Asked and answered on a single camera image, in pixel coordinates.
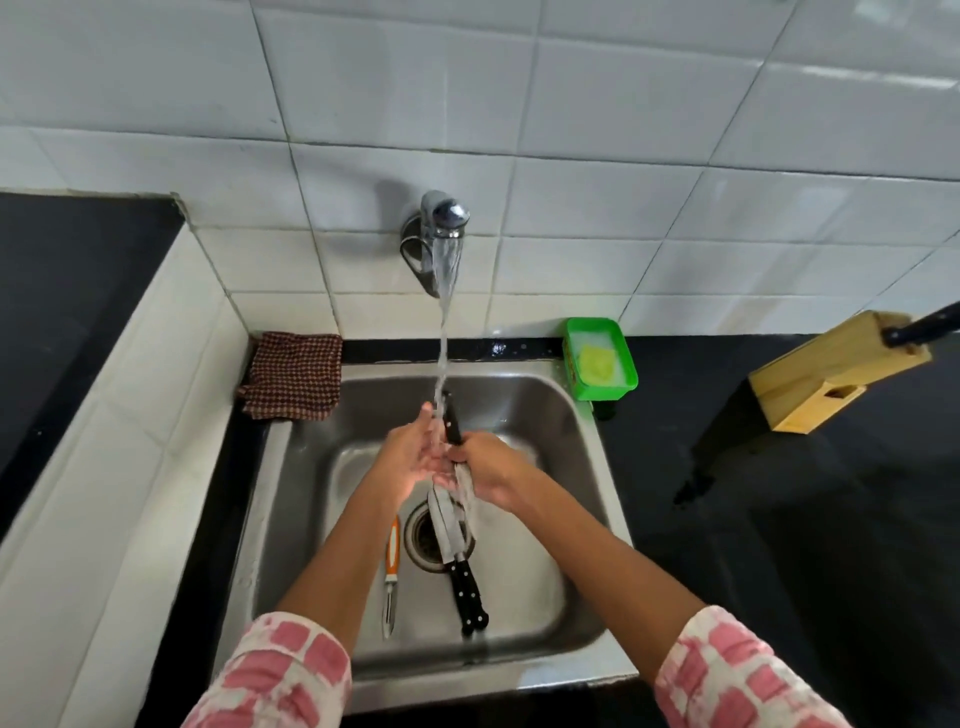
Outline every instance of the forearm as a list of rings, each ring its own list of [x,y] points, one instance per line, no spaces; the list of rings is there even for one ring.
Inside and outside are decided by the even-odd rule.
[[[620,541],[549,475],[516,489],[530,529],[653,683],[686,623],[705,606],[679,581]]]
[[[277,609],[312,619],[352,654],[398,506],[376,474],[367,473]]]

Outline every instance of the drain strainer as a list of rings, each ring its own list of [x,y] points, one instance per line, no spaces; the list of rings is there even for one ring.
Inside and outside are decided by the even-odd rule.
[[[467,539],[467,558],[473,553],[476,542],[473,535],[469,536],[463,524],[464,536]],[[426,501],[414,508],[403,527],[403,543],[407,547],[407,555],[424,571],[444,573],[444,561],[440,556],[440,547],[437,545],[437,534],[433,532],[433,522],[430,521],[430,509]]]

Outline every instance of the chrome faucet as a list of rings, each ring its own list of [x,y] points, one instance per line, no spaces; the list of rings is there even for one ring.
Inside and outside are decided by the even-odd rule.
[[[462,246],[469,219],[469,210],[456,198],[431,189],[420,199],[420,211],[400,229],[400,254],[423,290],[435,299],[440,294],[433,266],[434,244],[437,240],[453,239]]]

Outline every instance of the running water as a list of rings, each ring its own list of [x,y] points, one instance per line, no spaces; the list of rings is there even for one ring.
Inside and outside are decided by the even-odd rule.
[[[435,415],[441,422],[444,419],[443,392],[449,366],[446,319],[450,313],[450,301],[453,298],[453,286],[457,282],[462,250],[463,238],[437,238],[433,242],[433,271],[437,281],[437,293],[440,295],[440,356],[437,359],[437,386],[434,389],[433,401],[437,406]]]

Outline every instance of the sink rim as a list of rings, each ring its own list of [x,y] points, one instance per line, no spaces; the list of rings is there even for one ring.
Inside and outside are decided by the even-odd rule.
[[[435,376],[436,372],[436,364],[432,362],[345,365],[342,381],[405,376],[430,377]],[[567,392],[562,361],[453,362],[449,367],[449,376],[528,376],[555,389],[576,416],[596,479],[597,495],[606,513],[610,531],[622,541],[633,545],[590,404],[574,400]],[[260,568],[270,512],[275,502],[280,471],[292,432],[293,423],[290,421],[273,422],[270,425],[237,551],[211,678],[227,662],[249,624],[253,611],[255,576]],[[607,682],[635,675],[636,668],[633,663],[610,630],[605,629],[593,642],[568,652],[456,667],[419,675],[357,680],[353,683],[352,697],[345,715],[497,692]]]

